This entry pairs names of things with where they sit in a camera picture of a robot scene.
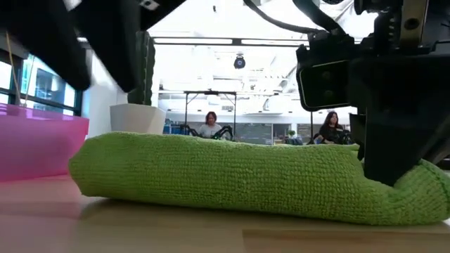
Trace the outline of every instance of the white planter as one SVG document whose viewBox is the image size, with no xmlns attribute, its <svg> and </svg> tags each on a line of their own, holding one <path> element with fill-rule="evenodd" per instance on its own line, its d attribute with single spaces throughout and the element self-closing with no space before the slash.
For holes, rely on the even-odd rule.
<svg viewBox="0 0 450 253">
<path fill-rule="evenodd" d="M 110 107 L 111 130 L 162 134 L 166 112 L 148 105 L 121 104 Z"/>
</svg>

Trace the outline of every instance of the ceiling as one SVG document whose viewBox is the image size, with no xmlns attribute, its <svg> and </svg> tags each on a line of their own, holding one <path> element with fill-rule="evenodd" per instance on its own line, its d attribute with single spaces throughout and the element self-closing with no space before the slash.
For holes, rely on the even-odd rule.
<svg viewBox="0 0 450 253">
<path fill-rule="evenodd" d="M 304 27 L 316 27 L 292 0 L 259 0 L 272 18 Z M 321 1 L 320 8 L 352 36 L 362 38 L 373 29 L 373 15 L 356 16 L 352 0 L 338 5 Z M 174 37 L 182 44 L 192 37 L 245 39 L 306 39 L 263 20 L 243 0 L 187 0 L 149 29 L 154 37 Z M 155 74 L 164 90 L 219 90 L 281 92 L 298 96 L 295 47 L 157 45 Z M 246 66 L 233 66 L 238 54 Z"/>
</svg>

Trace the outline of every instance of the desk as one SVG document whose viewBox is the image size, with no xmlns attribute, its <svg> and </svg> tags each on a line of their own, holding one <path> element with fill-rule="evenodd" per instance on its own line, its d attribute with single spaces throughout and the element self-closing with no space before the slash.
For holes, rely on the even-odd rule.
<svg viewBox="0 0 450 253">
<path fill-rule="evenodd" d="M 67 176 L 0 183 L 2 253 L 449 252 L 450 221 L 368 227 L 84 197 Z"/>
</svg>

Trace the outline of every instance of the woman in gray shirt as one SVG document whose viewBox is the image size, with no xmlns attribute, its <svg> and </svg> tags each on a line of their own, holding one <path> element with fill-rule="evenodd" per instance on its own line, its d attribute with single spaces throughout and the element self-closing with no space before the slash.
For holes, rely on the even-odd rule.
<svg viewBox="0 0 450 253">
<path fill-rule="evenodd" d="M 222 128 L 219 124 L 216 124 L 216 121 L 217 121 L 216 113 L 209 112 L 208 114 L 206 114 L 205 124 L 200 127 L 198 133 L 203 138 L 211 138 L 218 132 L 218 130 Z"/>
</svg>

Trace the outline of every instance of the woman in black top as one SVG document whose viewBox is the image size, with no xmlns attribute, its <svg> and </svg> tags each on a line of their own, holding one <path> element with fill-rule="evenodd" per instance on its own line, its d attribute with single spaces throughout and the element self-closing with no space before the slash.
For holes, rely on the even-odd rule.
<svg viewBox="0 0 450 253">
<path fill-rule="evenodd" d="M 336 112 L 329 112 L 326 115 L 325 122 L 319 130 L 319 140 L 322 143 L 334 144 L 339 138 L 339 132 L 344 131 L 344 128 L 339 125 L 339 117 Z"/>
</svg>

